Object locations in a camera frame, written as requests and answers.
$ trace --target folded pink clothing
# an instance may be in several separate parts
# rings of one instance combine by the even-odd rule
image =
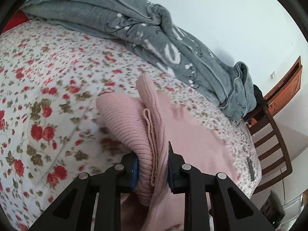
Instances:
[[[169,141],[175,153],[203,173],[224,172],[236,182],[236,168],[221,140],[188,111],[172,105],[166,94],[157,92],[147,75],[138,78],[136,87],[139,99],[107,93],[97,98],[96,105],[106,126],[139,159],[136,195],[148,212],[144,215],[136,197],[124,201],[123,230],[163,231],[184,222],[184,195],[173,195],[167,186]]]

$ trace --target bed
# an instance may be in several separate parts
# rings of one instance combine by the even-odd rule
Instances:
[[[230,121],[120,42],[27,21],[0,36],[0,205],[14,228],[28,230],[79,173],[98,174],[121,160],[122,144],[100,120],[95,99],[138,96],[142,73],[225,142],[237,185],[252,196],[261,167],[244,122]]]

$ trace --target silver screw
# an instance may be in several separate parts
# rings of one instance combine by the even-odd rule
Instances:
[[[122,170],[124,168],[124,166],[122,164],[117,164],[115,166],[115,170]]]
[[[192,167],[191,167],[191,165],[189,165],[189,164],[183,164],[182,165],[182,169],[184,169],[184,170],[190,170]]]
[[[222,179],[222,180],[227,178],[227,175],[225,173],[222,173],[222,172],[218,173],[217,176],[218,176],[219,179]]]
[[[88,174],[87,173],[81,173],[79,175],[79,179],[81,179],[81,180],[84,180],[84,179],[87,179],[87,178],[88,178]]]

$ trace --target wooden chair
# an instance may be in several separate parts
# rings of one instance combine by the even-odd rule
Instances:
[[[288,150],[287,150],[287,148],[285,146],[285,142],[284,142],[284,140],[282,138],[282,135],[281,135],[278,127],[277,127],[276,122],[274,121],[273,117],[271,116],[271,114],[268,111],[268,108],[265,105],[257,106],[253,111],[249,112],[244,117],[244,121],[248,121],[249,119],[253,118],[260,111],[263,111],[265,115],[263,116],[263,118],[261,118],[258,122],[256,122],[254,125],[252,125],[249,128],[250,134],[254,135],[255,133],[257,133],[259,130],[264,128],[269,123],[271,124],[273,130],[270,133],[268,133],[266,136],[264,136],[263,138],[258,140],[254,144],[255,148],[258,148],[259,146],[261,146],[263,143],[265,143],[267,140],[269,140],[273,136],[277,137],[278,144],[276,144],[275,146],[270,148],[268,151],[266,151],[263,154],[261,154],[259,156],[259,160],[262,161],[263,159],[265,159],[266,157],[269,157],[271,154],[273,154],[274,152],[278,151],[279,149],[281,149],[281,151],[282,151],[282,157],[280,159],[278,159],[277,161],[275,161],[271,165],[267,166],[266,168],[262,169],[262,176],[264,176],[265,174],[273,171],[279,165],[281,165],[283,162],[285,162],[286,171],[284,171],[280,175],[274,177],[273,179],[265,182],[264,184],[257,186],[257,188],[254,191],[254,194],[256,194],[256,193],[258,193],[260,191],[263,191],[264,189],[266,189],[266,188],[268,188],[270,186],[273,186],[275,183],[281,181],[283,178],[287,177],[289,174],[292,173],[292,165],[291,165],[291,160],[290,160],[290,156],[289,156]]]

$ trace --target triangular cutout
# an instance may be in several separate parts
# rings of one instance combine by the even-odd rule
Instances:
[[[70,217],[70,211],[72,209],[76,194],[77,189],[72,189],[72,191],[70,191],[70,193],[61,201],[52,214],[65,220],[68,219]]]
[[[235,218],[243,219],[254,214],[253,210],[245,203],[245,201],[235,192],[233,188],[228,189]]]

